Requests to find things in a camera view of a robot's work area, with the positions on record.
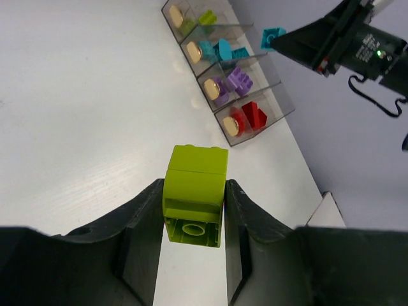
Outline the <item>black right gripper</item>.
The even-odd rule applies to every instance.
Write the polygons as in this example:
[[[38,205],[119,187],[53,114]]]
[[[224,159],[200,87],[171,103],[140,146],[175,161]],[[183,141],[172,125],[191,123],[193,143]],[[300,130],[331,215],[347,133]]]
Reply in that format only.
[[[323,18],[270,42],[278,53],[328,77],[345,67],[407,95],[407,41],[370,25],[391,1],[341,1]]]

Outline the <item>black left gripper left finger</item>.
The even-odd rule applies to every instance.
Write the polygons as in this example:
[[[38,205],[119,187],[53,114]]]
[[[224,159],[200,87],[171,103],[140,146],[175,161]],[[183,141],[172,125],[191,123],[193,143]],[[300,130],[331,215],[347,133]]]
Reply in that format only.
[[[67,235],[1,228],[2,305],[152,305],[163,180]]]

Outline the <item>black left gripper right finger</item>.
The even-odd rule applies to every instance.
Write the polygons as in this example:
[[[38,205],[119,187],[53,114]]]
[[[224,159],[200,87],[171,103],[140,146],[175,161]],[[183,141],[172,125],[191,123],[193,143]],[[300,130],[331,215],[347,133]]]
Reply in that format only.
[[[407,233],[291,229],[235,180],[224,209],[230,305],[407,304]]]

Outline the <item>teal lego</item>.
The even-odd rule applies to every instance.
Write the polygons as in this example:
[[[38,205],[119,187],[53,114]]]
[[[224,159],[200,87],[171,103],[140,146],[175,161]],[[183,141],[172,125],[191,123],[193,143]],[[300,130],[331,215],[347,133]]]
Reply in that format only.
[[[286,30],[281,27],[263,29],[260,48],[262,50],[274,51],[272,41],[285,34]]]

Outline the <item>teal lego base brick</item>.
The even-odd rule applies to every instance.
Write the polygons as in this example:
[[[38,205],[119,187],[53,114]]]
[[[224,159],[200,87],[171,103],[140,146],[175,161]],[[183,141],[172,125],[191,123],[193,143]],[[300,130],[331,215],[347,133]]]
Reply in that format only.
[[[245,57],[249,57],[249,52],[245,47],[237,48],[231,51],[232,59],[241,59]]]

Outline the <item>small red lego brick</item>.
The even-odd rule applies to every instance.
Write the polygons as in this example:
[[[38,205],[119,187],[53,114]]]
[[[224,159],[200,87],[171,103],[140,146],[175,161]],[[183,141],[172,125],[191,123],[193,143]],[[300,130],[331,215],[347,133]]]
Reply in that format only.
[[[253,111],[252,129],[258,131],[266,126],[268,116],[262,111],[262,109],[257,108]]]

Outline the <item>teal rounded lego brick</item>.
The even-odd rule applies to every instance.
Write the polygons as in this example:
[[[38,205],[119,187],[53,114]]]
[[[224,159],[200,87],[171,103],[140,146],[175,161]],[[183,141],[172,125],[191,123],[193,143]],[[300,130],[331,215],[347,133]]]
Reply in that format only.
[[[230,61],[232,60],[231,56],[231,46],[227,40],[221,38],[214,46],[214,52],[217,57],[217,61]]]

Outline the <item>red rounded lego brick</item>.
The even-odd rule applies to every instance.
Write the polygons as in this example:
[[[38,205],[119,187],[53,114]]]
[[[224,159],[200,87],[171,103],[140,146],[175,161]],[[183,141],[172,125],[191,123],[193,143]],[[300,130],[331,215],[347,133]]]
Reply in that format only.
[[[241,136],[247,129],[247,119],[241,108],[232,107],[230,109],[230,117],[234,119],[236,128],[233,136]]]

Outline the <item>small teal lego cube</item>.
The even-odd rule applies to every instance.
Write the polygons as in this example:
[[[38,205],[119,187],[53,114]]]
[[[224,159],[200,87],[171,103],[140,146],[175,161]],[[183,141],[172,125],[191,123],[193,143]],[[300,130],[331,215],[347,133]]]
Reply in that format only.
[[[199,41],[198,48],[201,51],[201,60],[208,61],[210,64],[216,62],[217,57],[210,41]]]

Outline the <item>purple rounded lego brick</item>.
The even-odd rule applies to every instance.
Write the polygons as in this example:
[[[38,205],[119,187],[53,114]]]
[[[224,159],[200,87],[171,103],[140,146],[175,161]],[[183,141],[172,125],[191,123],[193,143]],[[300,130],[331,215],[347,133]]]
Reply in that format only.
[[[210,97],[216,107],[221,107],[229,101],[229,92],[220,78],[214,77],[212,80],[214,82],[214,88],[212,89]]]

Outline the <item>green rounded lego brick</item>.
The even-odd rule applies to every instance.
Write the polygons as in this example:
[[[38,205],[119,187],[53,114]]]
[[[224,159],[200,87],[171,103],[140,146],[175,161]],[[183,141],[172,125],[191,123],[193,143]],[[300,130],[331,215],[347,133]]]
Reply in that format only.
[[[163,217],[171,242],[218,248],[226,176],[168,170],[163,187]]]

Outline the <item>small green lego cube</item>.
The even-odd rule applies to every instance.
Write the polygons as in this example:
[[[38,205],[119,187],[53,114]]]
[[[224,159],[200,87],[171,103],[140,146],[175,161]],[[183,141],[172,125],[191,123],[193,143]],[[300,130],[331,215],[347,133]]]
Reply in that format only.
[[[219,147],[176,145],[168,169],[226,175],[228,153],[228,150]]]

